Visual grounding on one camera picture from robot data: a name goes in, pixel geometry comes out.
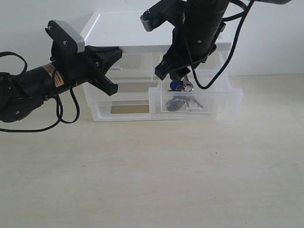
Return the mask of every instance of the plastic drawer unit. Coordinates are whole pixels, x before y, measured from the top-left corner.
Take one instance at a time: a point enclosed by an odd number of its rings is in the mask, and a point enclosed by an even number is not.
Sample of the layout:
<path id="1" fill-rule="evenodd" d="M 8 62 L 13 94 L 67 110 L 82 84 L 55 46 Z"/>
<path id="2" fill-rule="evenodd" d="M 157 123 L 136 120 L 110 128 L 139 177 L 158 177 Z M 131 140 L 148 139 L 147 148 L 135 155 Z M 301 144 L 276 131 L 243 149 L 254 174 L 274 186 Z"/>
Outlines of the plastic drawer unit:
<path id="1" fill-rule="evenodd" d="M 153 32 L 146 32 L 140 21 L 141 14 L 95 13 L 82 31 L 86 45 L 119 46 L 123 50 L 123 58 L 107 74 L 119 85 L 117 94 L 108 97 L 94 86 L 84 84 L 94 121 L 233 120 L 243 92 L 231 87 L 226 73 L 208 90 L 199 89 L 190 74 L 189 80 L 194 84 L 192 92 L 168 92 L 170 78 L 159 80 L 154 69 L 172 43 L 173 26 L 165 23 Z M 204 85 L 222 67 L 231 48 L 230 38 L 225 32 L 221 33 L 217 46 L 218 50 L 197 69 L 199 80 Z M 195 102 L 187 102 L 174 112 L 168 108 L 173 99 L 187 98 Z"/>

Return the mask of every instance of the orange warning label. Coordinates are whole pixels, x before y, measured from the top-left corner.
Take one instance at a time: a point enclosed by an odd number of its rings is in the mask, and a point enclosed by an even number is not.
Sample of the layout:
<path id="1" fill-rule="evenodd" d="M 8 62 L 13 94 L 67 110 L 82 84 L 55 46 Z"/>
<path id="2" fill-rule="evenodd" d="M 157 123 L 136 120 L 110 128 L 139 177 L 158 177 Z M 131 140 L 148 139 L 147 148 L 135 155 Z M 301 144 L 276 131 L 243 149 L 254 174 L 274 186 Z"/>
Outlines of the orange warning label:
<path id="1" fill-rule="evenodd" d="M 54 70 L 55 70 L 55 67 L 53 64 L 49 63 L 47 65 L 44 65 L 43 68 L 48 72 L 48 74 L 52 77 L 53 73 L 54 73 Z M 60 87 L 60 86 L 63 86 L 65 83 L 62 79 L 62 76 L 61 74 L 57 71 L 55 73 L 55 77 L 54 77 L 54 81 L 55 81 L 55 85 L 56 85 L 56 88 Z"/>

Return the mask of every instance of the light wood surface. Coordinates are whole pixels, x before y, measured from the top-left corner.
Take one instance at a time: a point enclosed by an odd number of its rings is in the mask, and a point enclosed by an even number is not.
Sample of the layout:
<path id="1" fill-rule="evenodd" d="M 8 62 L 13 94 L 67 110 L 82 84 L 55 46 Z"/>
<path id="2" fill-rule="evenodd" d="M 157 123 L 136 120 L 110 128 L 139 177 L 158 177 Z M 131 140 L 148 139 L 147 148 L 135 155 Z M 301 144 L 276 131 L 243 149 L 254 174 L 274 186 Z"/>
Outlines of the light wood surface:
<path id="1" fill-rule="evenodd" d="M 76 124 L 0 133 L 0 227 L 302 228 L 304 76 L 231 80 L 235 122 L 93 123 L 78 88 Z M 1 127 L 46 126 L 54 108 Z"/>

